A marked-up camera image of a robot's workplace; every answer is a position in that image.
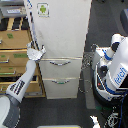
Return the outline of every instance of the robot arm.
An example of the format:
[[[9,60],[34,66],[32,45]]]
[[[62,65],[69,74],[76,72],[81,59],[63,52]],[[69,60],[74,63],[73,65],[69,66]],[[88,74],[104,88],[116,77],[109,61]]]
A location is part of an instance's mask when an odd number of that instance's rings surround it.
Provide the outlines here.
[[[26,64],[26,72],[6,90],[6,96],[0,97],[0,128],[15,128],[19,121],[19,103],[21,103],[25,91],[33,78],[36,63],[45,54],[45,48],[41,51],[28,48],[27,54],[30,60]]]
[[[29,86],[30,81],[35,73],[36,63],[33,60],[29,60],[26,65],[26,72],[13,84],[9,85],[6,94],[15,98],[21,103],[24,97],[25,91]]]
[[[109,65],[111,64],[111,60],[118,48],[118,45],[121,43],[123,39],[124,37],[120,34],[114,34],[112,36],[111,47],[109,47],[107,50],[103,49],[104,56],[100,59],[101,70],[104,71],[109,68]]]

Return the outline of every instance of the floor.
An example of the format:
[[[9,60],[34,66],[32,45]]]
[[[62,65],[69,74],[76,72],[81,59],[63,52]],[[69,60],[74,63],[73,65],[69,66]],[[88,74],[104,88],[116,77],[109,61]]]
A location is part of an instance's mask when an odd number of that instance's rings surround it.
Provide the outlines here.
[[[120,12],[125,8],[128,8],[127,0],[124,3],[120,0],[105,0],[104,3],[101,0],[92,0],[85,45],[86,55],[92,51],[92,44],[110,46],[111,36],[114,33],[126,36],[120,23]],[[95,101],[95,98],[93,93],[88,93],[89,90],[86,88],[88,83],[86,80],[90,81],[89,75],[86,76],[89,72],[86,69],[86,66],[83,67],[81,72],[79,84],[81,91],[78,92],[77,99],[24,98],[20,105],[21,118],[17,128],[36,128],[40,125],[79,125],[82,128],[92,128],[91,115],[98,117],[101,128],[103,128],[106,120],[101,114],[102,111],[89,103],[89,100]]]

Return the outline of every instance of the sticker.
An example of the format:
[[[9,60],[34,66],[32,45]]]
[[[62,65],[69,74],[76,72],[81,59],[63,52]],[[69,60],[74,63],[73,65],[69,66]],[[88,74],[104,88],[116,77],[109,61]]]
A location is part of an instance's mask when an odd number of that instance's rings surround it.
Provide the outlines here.
[[[9,39],[13,38],[13,35],[11,33],[8,33],[7,36],[8,36]]]
[[[5,58],[6,56],[5,55],[1,55],[1,58]]]
[[[49,17],[49,5],[47,3],[38,3],[37,8],[40,17]]]
[[[20,14],[20,9],[10,9],[10,10],[7,10],[7,12],[9,14]]]
[[[14,55],[14,58],[28,58],[26,53],[17,53],[13,55]]]
[[[9,70],[13,69],[12,67],[8,68]]]

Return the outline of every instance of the white refrigerator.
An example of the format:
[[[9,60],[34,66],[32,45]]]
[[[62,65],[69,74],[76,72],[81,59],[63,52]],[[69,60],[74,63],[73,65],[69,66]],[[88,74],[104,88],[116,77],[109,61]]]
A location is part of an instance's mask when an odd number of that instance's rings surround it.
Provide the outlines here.
[[[77,98],[92,0],[24,0],[47,99]]]

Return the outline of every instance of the blue logo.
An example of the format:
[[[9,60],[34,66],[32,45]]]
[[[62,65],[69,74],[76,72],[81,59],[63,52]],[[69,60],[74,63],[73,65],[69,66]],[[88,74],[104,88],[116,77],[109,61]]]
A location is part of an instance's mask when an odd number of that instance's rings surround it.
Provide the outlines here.
[[[122,80],[123,80],[123,78],[124,78],[126,72],[127,72],[126,69],[120,68],[120,72],[117,74],[117,77],[114,78],[115,82],[116,82],[118,85],[122,82]]]

